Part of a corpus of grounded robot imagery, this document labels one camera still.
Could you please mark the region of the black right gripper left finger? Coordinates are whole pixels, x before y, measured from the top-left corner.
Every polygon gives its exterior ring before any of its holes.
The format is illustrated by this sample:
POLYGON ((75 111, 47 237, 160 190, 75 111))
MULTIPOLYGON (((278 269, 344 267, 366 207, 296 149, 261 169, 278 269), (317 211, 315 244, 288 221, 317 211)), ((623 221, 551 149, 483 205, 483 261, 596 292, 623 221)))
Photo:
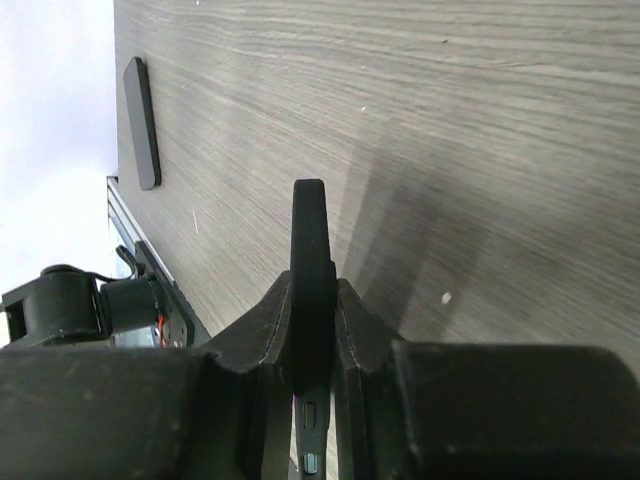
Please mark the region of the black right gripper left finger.
POLYGON ((2 477, 286 478, 289 280, 200 346, 5 347, 2 477))

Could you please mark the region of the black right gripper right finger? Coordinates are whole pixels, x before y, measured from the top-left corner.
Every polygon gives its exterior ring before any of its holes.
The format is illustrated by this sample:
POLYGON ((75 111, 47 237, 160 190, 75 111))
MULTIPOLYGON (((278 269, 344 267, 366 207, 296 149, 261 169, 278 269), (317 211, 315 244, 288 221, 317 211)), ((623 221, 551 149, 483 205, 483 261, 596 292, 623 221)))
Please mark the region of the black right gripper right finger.
POLYGON ((635 479, 639 384, 593 346, 415 343, 338 283, 343 479, 635 479))

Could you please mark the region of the black phone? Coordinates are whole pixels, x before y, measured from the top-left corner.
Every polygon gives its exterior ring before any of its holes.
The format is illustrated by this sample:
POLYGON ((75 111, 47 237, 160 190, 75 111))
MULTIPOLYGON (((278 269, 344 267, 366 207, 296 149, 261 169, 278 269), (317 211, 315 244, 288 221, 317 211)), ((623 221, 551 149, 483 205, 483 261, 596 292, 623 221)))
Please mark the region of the black phone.
POLYGON ((140 57, 129 61, 123 85, 139 186, 150 191, 161 185, 162 176, 148 69, 140 57))

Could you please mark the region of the dark smartphone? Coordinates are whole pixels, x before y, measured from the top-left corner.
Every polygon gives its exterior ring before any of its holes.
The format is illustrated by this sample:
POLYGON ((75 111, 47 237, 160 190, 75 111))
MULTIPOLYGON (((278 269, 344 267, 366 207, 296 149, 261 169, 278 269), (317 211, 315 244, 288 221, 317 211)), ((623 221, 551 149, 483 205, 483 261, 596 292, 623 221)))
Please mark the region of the dark smartphone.
POLYGON ((325 480, 330 391, 317 388, 294 398, 298 465, 302 479, 325 480))

